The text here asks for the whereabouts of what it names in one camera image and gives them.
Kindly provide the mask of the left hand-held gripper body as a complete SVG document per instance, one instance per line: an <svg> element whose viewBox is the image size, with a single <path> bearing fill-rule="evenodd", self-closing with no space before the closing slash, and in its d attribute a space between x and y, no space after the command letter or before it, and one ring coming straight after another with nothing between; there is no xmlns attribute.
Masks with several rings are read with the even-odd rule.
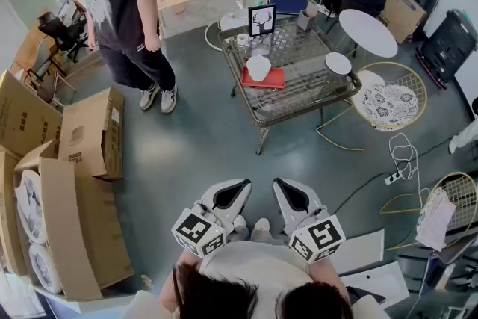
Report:
<svg viewBox="0 0 478 319"><path fill-rule="evenodd" d="M171 228L180 246L204 258L227 242L234 231L235 204L217 204L213 200L197 200L192 208L185 208Z"/></svg>

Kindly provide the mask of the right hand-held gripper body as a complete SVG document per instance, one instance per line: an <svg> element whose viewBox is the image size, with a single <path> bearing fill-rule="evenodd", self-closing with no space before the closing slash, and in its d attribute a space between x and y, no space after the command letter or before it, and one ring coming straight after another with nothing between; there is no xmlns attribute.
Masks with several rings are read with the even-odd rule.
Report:
<svg viewBox="0 0 478 319"><path fill-rule="evenodd" d="M288 246L302 260L313 264L333 254L345 240L337 215L333 214L294 230Z"/></svg>

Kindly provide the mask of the red tray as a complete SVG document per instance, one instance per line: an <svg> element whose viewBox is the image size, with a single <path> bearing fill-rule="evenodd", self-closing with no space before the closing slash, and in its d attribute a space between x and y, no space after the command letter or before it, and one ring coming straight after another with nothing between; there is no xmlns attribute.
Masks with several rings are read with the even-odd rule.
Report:
<svg viewBox="0 0 478 319"><path fill-rule="evenodd" d="M285 87L285 71L283 69L272 68L263 81L255 81L249 74L249 70L244 67L241 84L244 87L283 89Z"/></svg>

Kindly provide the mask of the white bowl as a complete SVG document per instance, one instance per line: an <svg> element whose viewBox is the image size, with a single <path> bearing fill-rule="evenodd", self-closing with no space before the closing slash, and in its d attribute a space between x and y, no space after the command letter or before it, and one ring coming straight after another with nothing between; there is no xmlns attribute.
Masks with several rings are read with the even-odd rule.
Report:
<svg viewBox="0 0 478 319"><path fill-rule="evenodd" d="M262 55L257 55L249 58L249 60L246 62L246 67L252 80L261 82L269 74L271 62L268 58Z"/></svg>

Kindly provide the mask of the person's left forearm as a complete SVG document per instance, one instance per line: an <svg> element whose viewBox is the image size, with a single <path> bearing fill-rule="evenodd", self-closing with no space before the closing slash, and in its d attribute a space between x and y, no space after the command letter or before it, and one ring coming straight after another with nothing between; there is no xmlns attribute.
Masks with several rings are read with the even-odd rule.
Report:
<svg viewBox="0 0 478 319"><path fill-rule="evenodd" d="M179 306L174 288L174 272L176 268L180 265L186 264L195 267L198 270L201 263L202 259L188 250L184 250L179 256L178 261L173 266L173 270L163 284L159 295L160 303L167 311L173 313Z"/></svg>

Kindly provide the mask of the person's right forearm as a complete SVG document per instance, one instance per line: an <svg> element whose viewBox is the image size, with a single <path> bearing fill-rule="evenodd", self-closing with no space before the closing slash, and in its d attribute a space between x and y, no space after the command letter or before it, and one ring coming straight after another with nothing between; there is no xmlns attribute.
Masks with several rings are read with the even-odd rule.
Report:
<svg viewBox="0 0 478 319"><path fill-rule="evenodd" d="M339 290L341 296L350 303L346 286L341 281L329 258L322 258L308 266L308 274L314 282L326 283Z"/></svg>

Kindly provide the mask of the grey cardboard box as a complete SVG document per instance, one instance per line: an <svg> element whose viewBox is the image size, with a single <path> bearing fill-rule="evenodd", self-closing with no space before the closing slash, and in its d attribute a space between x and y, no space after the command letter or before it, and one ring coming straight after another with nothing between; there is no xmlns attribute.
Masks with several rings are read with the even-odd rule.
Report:
<svg viewBox="0 0 478 319"><path fill-rule="evenodd" d="M314 27L314 22L317 17L317 5L309 2L306 9L302 10L297 19L297 25L304 31L308 31Z"/></svg>

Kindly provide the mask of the person's grey trousers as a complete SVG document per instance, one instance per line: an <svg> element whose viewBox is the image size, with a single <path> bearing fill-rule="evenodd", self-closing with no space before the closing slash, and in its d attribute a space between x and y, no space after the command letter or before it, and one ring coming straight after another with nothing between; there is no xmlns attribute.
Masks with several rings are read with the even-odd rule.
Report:
<svg viewBox="0 0 478 319"><path fill-rule="evenodd" d="M257 243L285 246L283 239L274 238L269 231L253 229L252 232L246 226L235 227L230 234L228 242L252 241Z"/></svg>

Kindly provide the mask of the white board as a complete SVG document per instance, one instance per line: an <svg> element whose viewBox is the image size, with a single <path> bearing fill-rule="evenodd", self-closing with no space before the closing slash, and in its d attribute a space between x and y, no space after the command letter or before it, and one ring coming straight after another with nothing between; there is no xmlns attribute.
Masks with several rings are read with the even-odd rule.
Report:
<svg viewBox="0 0 478 319"><path fill-rule="evenodd" d="M391 307L409 297L409 290L397 261L361 273L341 277L346 286L360 288L383 296L383 309Z"/></svg>
<svg viewBox="0 0 478 319"><path fill-rule="evenodd" d="M384 241L384 229L347 239L330 255L331 263L341 276L381 262L384 257Z"/></svg>

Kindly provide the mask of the person's white shirt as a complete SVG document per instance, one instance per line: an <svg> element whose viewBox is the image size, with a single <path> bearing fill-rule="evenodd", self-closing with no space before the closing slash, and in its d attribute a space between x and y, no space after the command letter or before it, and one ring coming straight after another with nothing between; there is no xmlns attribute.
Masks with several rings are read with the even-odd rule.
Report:
<svg viewBox="0 0 478 319"><path fill-rule="evenodd" d="M122 319L391 319L370 295L348 303L337 288L314 282L308 266L286 246L230 242L198 270L176 268L173 313L139 291Z"/></svg>

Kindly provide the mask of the pale pink cloth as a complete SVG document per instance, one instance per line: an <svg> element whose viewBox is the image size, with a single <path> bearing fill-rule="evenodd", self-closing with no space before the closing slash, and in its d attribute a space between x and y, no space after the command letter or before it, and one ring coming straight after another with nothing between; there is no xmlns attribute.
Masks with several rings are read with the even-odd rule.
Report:
<svg viewBox="0 0 478 319"><path fill-rule="evenodd" d="M456 205L450 201L444 189L436 188L420 212L415 240L426 247L442 251L447 227L455 210Z"/></svg>

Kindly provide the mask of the floral round cushion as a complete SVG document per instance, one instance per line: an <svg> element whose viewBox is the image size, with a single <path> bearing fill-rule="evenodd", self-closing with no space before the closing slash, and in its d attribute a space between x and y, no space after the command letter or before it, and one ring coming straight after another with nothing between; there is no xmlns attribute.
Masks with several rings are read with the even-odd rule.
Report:
<svg viewBox="0 0 478 319"><path fill-rule="evenodd" d="M364 93L361 102L369 120L379 128L396 128L407 124L418 114L419 104L415 93L401 85L375 84Z"/></svg>

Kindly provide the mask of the plain white round cushion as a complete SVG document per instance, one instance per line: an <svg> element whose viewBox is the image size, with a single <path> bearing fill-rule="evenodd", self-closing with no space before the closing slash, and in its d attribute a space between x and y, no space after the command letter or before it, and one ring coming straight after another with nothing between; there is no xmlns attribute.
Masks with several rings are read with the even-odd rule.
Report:
<svg viewBox="0 0 478 319"><path fill-rule="evenodd" d="M361 70L357 73L357 76L361 82L361 89L359 90L359 92L357 92L356 95L352 97L352 103L355 105L356 108L362 106L364 95L369 88L372 88L374 85L385 86L384 79L369 70Z"/></svg>

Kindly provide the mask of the large open cardboard box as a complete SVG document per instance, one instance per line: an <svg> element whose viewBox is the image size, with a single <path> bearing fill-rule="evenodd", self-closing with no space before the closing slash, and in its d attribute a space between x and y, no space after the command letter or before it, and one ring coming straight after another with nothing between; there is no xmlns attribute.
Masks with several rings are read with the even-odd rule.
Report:
<svg viewBox="0 0 478 319"><path fill-rule="evenodd" d="M70 161L54 156L49 141L22 159L0 149L0 244L11 273L34 289L65 302L103 300L116 295L118 283L135 272L122 235L110 182L82 176ZM40 174L47 242L63 291L40 284L28 250L32 242L20 223L15 188L24 170Z"/></svg>

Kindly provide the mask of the glass-top wicker coffee table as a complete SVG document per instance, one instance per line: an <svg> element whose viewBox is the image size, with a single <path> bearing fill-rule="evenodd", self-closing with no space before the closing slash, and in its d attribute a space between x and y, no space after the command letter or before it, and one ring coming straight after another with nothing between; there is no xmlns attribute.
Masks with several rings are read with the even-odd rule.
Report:
<svg viewBox="0 0 478 319"><path fill-rule="evenodd" d="M326 55L335 47L317 26L304 31L291 18L280 19L272 34L253 37L241 47L237 37L245 31L244 27L221 31L218 39L235 80L231 96L242 95L261 130L257 155L275 124L314 110L322 111L336 102L348 102L362 87L351 69L339 75L327 67ZM246 61L257 52L269 59L271 72L283 71L284 81L280 85L246 84Z"/></svg>

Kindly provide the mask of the white plastic-wrapped fan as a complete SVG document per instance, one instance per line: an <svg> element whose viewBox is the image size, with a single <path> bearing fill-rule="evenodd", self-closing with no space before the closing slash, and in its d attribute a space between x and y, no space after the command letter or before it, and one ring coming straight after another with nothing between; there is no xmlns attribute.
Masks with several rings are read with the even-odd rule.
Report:
<svg viewBox="0 0 478 319"><path fill-rule="evenodd" d="M19 186L15 188L16 207L25 234L32 243L47 242L41 203L40 174L24 170Z"/></svg>
<svg viewBox="0 0 478 319"><path fill-rule="evenodd" d="M58 272L46 246L32 243L28 254L32 268L43 288L53 294L63 291Z"/></svg>

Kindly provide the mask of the black-framed deer picture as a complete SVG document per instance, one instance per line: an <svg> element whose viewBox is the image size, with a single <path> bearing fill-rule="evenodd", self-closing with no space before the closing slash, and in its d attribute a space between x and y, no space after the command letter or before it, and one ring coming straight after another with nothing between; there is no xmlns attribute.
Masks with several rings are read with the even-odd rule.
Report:
<svg viewBox="0 0 478 319"><path fill-rule="evenodd" d="M275 30L276 4L266 4L248 9L249 36L272 34Z"/></svg>

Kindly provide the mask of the white round side table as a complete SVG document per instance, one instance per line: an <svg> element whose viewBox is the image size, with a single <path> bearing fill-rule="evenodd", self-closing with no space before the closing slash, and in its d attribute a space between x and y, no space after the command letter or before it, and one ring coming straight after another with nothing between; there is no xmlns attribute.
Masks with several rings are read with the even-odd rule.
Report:
<svg viewBox="0 0 478 319"><path fill-rule="evenodd" d="M381 58L393 58L398 51L392 33L376 18L360 10L346 9L339 14L344 32L366 51Z"/></svg>

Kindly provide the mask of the dark wooden chair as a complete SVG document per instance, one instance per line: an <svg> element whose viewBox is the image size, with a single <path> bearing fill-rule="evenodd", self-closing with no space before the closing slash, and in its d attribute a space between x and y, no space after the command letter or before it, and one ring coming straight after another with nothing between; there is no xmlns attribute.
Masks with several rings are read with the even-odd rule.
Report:
<svg viewBox="0 0 478 319"><path fill-rule="evenodd" d="M333 13L334 19L332 24L327 28L326 32L324 33L327 35L332 28L339 22L339 15L343 10L348 10L348 9L353 9L353 10L359 10L359 6L351 0L330 0L330 9L329 9L329 15L327 16L327 19L330 18L331 14Z"/></svg>

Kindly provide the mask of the black machine with red base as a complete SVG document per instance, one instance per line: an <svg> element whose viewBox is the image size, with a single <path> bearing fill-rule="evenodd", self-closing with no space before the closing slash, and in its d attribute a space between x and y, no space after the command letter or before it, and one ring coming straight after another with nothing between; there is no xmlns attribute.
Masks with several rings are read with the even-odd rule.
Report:
<svg viewBox="0 0 478 319"><path fill-rule="evenodd" d="M478 32L474 25L462 11L452 9L415 53L431 79L440 89L446 90L447 83L477 49Z"/></svg>

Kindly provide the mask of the blue-printed cardboard box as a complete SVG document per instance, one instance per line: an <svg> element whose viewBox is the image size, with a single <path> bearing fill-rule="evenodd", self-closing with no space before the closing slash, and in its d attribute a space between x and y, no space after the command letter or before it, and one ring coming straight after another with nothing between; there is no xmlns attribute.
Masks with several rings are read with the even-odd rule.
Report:
<svg viewBox="0 0 478 319"><path fill-rule="evenodd" d="M414 0L386 0L378 20L401 44L412 35L426 16L426 11Z"/></svg>

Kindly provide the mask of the flat cardboard box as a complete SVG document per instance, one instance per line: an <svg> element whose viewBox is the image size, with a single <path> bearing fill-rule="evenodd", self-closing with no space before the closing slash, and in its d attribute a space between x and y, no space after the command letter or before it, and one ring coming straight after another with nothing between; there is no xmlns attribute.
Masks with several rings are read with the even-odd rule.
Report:
<svg viewBox="0 0 478 319"><path fill-rule="evenodd" d="M26 155L60 138L62 115L9 71L0 76L0 146Z"/></svg>

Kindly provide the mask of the black office chair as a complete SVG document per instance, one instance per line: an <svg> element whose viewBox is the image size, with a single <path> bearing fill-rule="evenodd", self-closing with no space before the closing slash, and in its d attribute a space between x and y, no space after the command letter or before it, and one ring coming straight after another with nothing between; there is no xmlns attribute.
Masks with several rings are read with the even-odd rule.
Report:
<svg viewBox="0 0 478 319"><path fill-rule="evenodd" d="M73 63L77 63L80 49L88 47L85 43L87 36L84 34L87 19L83 7L75 0L65 0L60 11L68 10L70 6L74 7L74 11L69 25L66 25L58 14L54 15L48 11L37 18L38 29L50 36L59 50L67 52L67 57Z"/></svg>

